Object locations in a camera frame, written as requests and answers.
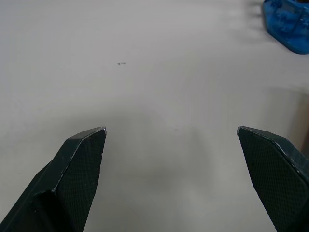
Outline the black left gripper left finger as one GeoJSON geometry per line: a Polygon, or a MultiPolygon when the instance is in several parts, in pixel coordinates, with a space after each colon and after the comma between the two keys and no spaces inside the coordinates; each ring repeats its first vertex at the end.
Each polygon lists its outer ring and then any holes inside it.
{"type": "Polygon", "coordinates": [[[105,127],[68,138],[0,224],[2,232],[82,232],[96,194],[105,127]]]}

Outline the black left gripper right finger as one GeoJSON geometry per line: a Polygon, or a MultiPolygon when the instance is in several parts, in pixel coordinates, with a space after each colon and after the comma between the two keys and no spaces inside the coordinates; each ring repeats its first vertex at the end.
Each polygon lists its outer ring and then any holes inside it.
{"type": "Polygon", "coordinates": [[[289,140],[239,126],[253,187],[278,232],[309,230],[309,159],[289,140]]]}

